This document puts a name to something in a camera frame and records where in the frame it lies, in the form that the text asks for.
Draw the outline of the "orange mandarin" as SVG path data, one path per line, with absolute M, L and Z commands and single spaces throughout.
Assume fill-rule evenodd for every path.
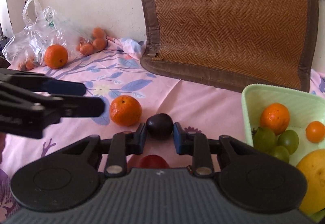
M 110 119 L 119 126 L 133 126 L 142 116 L 142 107 L 139 101 L 128 95 L 121 95 L 110 104 Z

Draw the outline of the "dark purple plum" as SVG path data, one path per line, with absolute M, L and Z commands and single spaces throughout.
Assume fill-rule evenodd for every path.
M 155 140 L 167 140 L 173 132 L 173 120 L 168 114 L 153 115 L 146 121 L 146 130 Z

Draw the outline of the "orange cherry tomato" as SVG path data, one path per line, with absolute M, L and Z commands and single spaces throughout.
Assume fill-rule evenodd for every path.
M 312 121 L 306 127 L 306 138 L 312 143 L 319 143 L 324 140 L 324 124 L 319 121 Z

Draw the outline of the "large orange by bag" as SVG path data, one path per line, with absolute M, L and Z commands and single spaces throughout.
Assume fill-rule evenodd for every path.
M 68 61 L 68 51 L 62 45 L 53 44 L 46 49 L 44 61 L 49 68 L 60 69 L 65 66 Z

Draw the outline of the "pink patterned bedsheet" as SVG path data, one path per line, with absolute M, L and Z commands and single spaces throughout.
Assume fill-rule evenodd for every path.
M 220 91 L 103 51 L 60 74 L 1 74 L 7 223 L 312 223 L 324 162 L 306 126 L 324 97 L 265 84 Z

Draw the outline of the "red cherry tomato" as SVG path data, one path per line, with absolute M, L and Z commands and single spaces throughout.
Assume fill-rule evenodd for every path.
M 137 168 L 170 168 L 169 164 L 158 155 L 147 155 L 143 157 L 138 163 Z

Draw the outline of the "clear plastic bag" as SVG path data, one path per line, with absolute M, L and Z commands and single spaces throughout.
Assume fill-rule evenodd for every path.
M 15 34 L 2 50 L 13 67 L 21 68 L 29 62 L 36 67 L 44 66 L 45 51 L 53 44 L 67 49 L 69 61 L 81 56 L 76 47 L 89 36 L 54 8 L 43 9 L 38 0 L 28 0 L 22 16 L 24 29 Z

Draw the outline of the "pile of small oranges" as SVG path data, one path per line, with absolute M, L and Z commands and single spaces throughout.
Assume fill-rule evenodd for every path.
M 106 32 L 100 27 L 95 27 L 92 30 L 90 39 L 80 37 L 79 42 L 76 45 L 76 51 L 79 52 L 82 56 L 89 56 L 94 53 L 101 52 L 106 48 Z

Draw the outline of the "green tomato in bowl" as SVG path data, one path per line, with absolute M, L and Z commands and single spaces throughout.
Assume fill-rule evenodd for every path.
M 276 146 L 276 135 L 268 127 L 258 127 L 252 130 L 253 147 L 262 152 L 267 153 Z

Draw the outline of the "small mandarin in bowl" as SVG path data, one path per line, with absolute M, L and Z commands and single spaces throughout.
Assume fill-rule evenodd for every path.
M 270 128 L 276 135 L 282 134 L 290 123 L 288 108 L 278 102 L 267 106 L 259 119 L 261 127 Z

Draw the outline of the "green grape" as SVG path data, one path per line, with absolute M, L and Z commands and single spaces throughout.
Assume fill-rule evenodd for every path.
M 269 155 L 285 162 L 285 163 L 289 163 L 290 160 L 290 154 L 288 152 L 288 150 L 284 147 L 284 146 L 276 146 L 275 148 L 273 148 Z
M 293 130 L 286 130 L 278 137 L 278 145 L 285 147 L 292 155 L 299 147 L 299 136 Z

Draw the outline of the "light green fruit bowl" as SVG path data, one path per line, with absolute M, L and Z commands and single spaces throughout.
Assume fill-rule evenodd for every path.
M 252 84 L 242 92 L 246 143 L 300 170 L 307 192 L 299 209 L 324 220 L 324 98 Z

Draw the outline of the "yellow lemon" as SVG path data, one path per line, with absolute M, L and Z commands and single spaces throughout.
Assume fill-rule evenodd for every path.
M 317 149 L 296 165 L 307 180 L 307 192 L 299 209 L 312 215 L 324 209 L 324 149 Z

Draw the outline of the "brown woven seat cushion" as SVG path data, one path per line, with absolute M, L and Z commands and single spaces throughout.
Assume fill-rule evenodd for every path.
M 318 0 L 142 0 L 151 73 L 241 92 L 310 89 Z

